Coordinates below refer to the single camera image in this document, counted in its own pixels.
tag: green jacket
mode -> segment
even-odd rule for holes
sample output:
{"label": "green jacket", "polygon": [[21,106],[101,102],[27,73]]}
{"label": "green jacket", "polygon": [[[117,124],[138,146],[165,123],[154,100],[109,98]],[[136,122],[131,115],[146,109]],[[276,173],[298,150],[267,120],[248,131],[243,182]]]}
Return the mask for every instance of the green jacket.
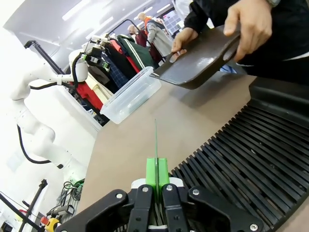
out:
{"label": "green jacket", "polygon": [[128,51],[130,57],[140,70],[147,66],[156,67],[147,47],[136,44],[132,37],[126,35],[118,35],[117,39]]}

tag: yellow tool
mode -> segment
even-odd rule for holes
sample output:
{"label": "yellow tool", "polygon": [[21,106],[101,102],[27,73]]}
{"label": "yellow tool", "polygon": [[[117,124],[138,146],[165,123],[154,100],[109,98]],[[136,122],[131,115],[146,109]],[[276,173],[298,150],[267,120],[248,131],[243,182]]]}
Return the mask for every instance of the yellow tool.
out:
{"label": "yellow tool", "polygon": [[50,218],[48,220],[47,225],[45,226],[45,230],[47,232],[54,232],[55,229],[60,225],[59,220],[57,218]]}

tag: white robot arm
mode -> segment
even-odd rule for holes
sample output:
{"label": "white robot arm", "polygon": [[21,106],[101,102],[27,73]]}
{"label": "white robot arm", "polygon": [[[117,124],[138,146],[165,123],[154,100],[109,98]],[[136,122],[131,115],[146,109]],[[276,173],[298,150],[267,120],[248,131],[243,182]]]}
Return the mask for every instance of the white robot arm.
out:
{"label": "white robot arm", "polygon": [[62,147],[53,144],[55,140],[55,132],[47,125],[41,123],[31,113],[24,103],[24,99],[28,97],[31,91],[29,85],[32,81],[42,79],[50,83],[62,85],[64,82],[82,82],[88,77],[88,65],[81,58],[80,51],[74,51],[70,54],[70,75],[55,74],[49,64],[39,58],[38,55],[30,49],[24,49],[24,57],[27,70],[20,79],[19,83],[11,94],[13,100],[13,109],[15,120],[21,131],[33,135],[31,142],[31,150],[37,156],[50,160],[58,168],[64,172],[65,180],[80,180],[85,177],[86,169],[72,155]]}

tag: grey jacket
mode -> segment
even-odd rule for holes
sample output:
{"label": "grey jacket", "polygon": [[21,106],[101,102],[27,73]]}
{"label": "grey jacket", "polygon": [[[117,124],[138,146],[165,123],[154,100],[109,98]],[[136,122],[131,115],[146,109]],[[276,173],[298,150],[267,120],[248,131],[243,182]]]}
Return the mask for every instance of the grey jacket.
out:
{"label": "grey jacket", "polygon": [[148,41],[150,43],[154,43],[155,47],[161,54],[161,56],[165,57],[171,53],[172,49],[172,40],[165,34],[165,32],[157,26],[156,23],[148,22],[147,23],[147,31],[148,31]]}

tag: plaid shirt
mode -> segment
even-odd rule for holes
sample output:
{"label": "plaid shirt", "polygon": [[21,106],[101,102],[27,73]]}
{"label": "plaid shirt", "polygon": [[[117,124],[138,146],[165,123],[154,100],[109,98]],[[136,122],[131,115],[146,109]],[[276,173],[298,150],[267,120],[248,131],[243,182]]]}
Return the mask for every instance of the plaid shirt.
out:
{"label": "plaid shirt", "polygon": [[102,52],[102,57],[110,64],[110,76],[117,85],[118,88],[124,86],[129,80],[126,76],[117,68],[117,66],[112,62],[112,60]]}

